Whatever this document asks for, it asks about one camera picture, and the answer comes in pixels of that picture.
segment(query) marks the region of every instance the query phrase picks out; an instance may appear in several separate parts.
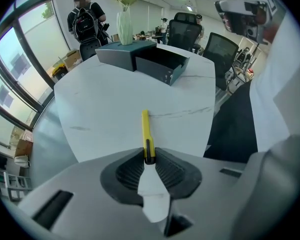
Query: vase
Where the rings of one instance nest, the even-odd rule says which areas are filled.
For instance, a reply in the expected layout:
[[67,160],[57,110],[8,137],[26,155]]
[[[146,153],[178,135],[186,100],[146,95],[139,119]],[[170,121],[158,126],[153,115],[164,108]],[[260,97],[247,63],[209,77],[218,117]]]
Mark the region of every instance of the vase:
[[118,12],[116,16],[116,29],[123,46],[131,45],[133,41],[133,30],[130,11]]

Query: cardboard box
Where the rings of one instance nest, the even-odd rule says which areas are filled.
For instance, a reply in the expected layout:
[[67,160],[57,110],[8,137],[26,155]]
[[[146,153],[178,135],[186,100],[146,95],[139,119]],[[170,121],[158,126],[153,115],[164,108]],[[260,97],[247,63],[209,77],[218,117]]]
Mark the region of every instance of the cardboard box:
[[19,139],[18,145],[16,146],[14,156],[30,156],[32,147],[34,145],[34,139],[31,131],[25,130],[22,137]]
[[74,53],[72,53],[71,55],[69,55],[68,57],[66,57],[64,59],[64,64],[67,67],[67,69],[69,69],[79,59],[81,59],[81,55],[80,55],[80,52],[78,50],[76,50]]

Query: black backpack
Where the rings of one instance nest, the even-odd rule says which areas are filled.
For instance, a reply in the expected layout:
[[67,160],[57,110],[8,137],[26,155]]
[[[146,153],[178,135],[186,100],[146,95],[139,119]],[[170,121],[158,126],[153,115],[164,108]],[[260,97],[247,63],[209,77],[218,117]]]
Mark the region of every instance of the black backpack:
[[91,9],[80,8],[73,20],[73,36],[81,44],[97,39],[99,21]]

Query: gray floor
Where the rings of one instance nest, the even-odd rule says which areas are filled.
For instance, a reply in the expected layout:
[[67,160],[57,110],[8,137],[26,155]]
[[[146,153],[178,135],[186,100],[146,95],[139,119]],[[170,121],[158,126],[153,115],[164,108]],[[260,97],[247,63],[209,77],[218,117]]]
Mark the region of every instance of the gray floor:
[[64,169],[78,163],[61,127],[55,98],[33,129],[31,167],[27,174],[35,188]]

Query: tabletop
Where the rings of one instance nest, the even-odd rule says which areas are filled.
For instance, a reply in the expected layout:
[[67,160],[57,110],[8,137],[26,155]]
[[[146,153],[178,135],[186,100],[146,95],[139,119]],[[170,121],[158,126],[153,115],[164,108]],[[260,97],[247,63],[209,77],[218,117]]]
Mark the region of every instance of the tabletop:
[[176,47],[157,47],[190,58],[172,86],[101,63],[98,56],[54,86],[60,122],[79,162],[142,147],[146,109],[155,147],[203,156],[215,106],[214,63]]

